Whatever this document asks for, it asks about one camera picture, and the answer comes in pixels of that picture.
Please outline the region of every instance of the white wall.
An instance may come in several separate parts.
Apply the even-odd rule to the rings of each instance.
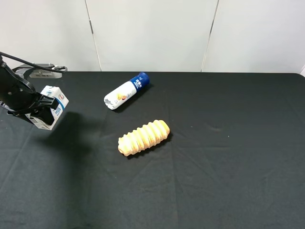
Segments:
[[[289,72],[305,65],[304,0],[1,1],[0,51],[69,71]],[[19,65],[7,60],[10,67]]]
[[[302,70],[301,75],[305,76],[305,69]]]
[[[0,8],[0,51],[69,71],[100,71],[84,0],[2,0]]]
[[[220,0],[204,72],[300,73],[304,0]]]
[[[199,72],[217,0],[87,0],[103,71]]]

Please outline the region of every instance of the white bottle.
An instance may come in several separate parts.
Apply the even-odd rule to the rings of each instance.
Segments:
[[[149,77],[145,73],[133,77],[130,81],[119,86],[117,89],[105,96],[106,106],[114,110],[130,99],[134,94],[149,84]]]

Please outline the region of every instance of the bread roll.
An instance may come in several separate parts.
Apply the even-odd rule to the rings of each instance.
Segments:
[[[120,137],[118,148],[125,156],[136,154],[167,139],[169,133],[170,129],[164,121],[154,120],[153,123],[143,125],[142,128]]]

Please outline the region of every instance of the white carton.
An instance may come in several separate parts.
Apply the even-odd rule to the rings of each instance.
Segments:
[[[36,117],[32,117],[30,114],[26,114],[26,116],[28,117],[28,119],[35,125],[37,126],[39,129],[44,129],[44,130],[52,130],[53,127],[55,126],[57,120],[59,119],[59,117],[61,116],[63,110],[65,109],[65,107],[67,106],[69,100],[67,99],[67,97],[61,92],[59,87],[51,87],[51,86],[45,86],[45,88],[42,90],[41,94],[46,95],[48,97],[54,97],[57,99],[57,101],[59,102],[59,105],[57,107],[57,109],[51,109],[52,115],[54,117],[54,122],[52,125],[48,125],[45,122],[43,122],[42,120],[36,118]]]

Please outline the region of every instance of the black tablecloth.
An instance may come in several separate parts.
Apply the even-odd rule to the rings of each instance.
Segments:
[[[304,77],[148,73],[109,110],[136,74],[31,79],[70,100],[53,131],[0,111],[1,229],[304,228]],[[155,119],[169,138],[120,154],[118,138]]]

